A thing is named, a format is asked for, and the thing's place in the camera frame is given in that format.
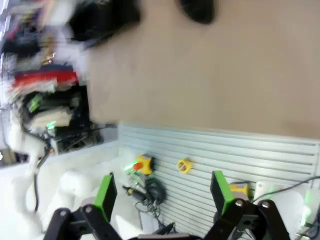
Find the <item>bolt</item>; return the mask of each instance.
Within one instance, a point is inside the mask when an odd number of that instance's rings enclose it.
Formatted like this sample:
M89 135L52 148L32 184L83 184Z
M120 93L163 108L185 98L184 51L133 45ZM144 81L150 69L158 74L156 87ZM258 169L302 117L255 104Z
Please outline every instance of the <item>bolt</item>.
M269 203L267 202L267 201L264 201L263 203L262 203L262 207L264 207L264 208L269 208Z
M86 212L86 213L90 213L91 210L92 210L92 208L91 208L90 206L87 206L87 207L85 208L85 212Z
M235 205L237 205L238 207L242 207L243 204L244 204L244 203L243 203L241 200L237 200L237 201L235 202Z
M60 212L60 216L61 216L61 217L65 216L66 214L67 214L67 212L64 211L64 210Z

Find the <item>black handheld tool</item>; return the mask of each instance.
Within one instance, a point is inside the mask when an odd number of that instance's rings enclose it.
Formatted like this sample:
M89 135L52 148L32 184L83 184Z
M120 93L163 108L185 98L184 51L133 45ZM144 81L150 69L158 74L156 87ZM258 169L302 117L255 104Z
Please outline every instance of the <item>black handheld tool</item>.
M147 195L145 193L143 193L142 191L139 191L137 189L134 189L134 188L128 187L128 186L124 186L124 185L122 187L123 187L123 189L126 190L126 194L134 197L139 202L143 202L144 200L147 199Z

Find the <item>slatted surface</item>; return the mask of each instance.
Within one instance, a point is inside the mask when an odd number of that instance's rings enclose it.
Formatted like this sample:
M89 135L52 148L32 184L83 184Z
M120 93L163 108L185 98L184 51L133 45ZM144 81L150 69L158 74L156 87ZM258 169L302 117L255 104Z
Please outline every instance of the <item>slatted surface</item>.
M201 237L212 226L216 212L209 188L212 171L222 170L229 183L293 185L314 175L319 151L318 142L308 139L135 125L120 125L119 140L123 151L157 158L154 175L167 190L161 205L164 222L176 222L178 231ZM194 168L181 174L176 164L185 157L194 162Z

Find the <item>white wall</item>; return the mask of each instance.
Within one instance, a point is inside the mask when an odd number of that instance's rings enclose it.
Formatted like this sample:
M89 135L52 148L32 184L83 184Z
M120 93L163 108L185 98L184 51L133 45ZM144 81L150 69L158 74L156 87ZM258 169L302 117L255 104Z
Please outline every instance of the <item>white wall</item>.
M119 153L118 142L110 142L91 148L81 149L70 153L53 156L48 158L42 166L38 175L39 188L39 213L42 214L49 205L54 195L60 177L67 169L78 169L87 171L96 167L97 171L102 174L110 173L110 164L108 161L116 158ZM1 239L21 239L16 235L16 225L12 217L12 202L9 193L10 181L24 173L26 164L0 169L0 238ZM27 206L34 208L35 200L33 189L29 189L27 194Z

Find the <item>screw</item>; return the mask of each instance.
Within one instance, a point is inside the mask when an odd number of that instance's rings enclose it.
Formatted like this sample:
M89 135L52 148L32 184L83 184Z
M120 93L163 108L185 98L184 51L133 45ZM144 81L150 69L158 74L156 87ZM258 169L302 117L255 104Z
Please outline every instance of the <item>screw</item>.
M66 214L67 214L67 212L64 211L64 210L60 212L60 216L61 216L61 217L65 216Z
M86 213L90 213L91 210L92 210L92 208L91 208L90 206L87 206L87 207L85 208L85 212L86 212Z
M242 207L243 204L244 204L244 203L243 203L241 200L237 200L237 201L235 202L235 205L237 205L238 207Z
M267 201L264 201L263 203L262 203L262 207L264 207L264 208L269 208L269 203L267 202Z

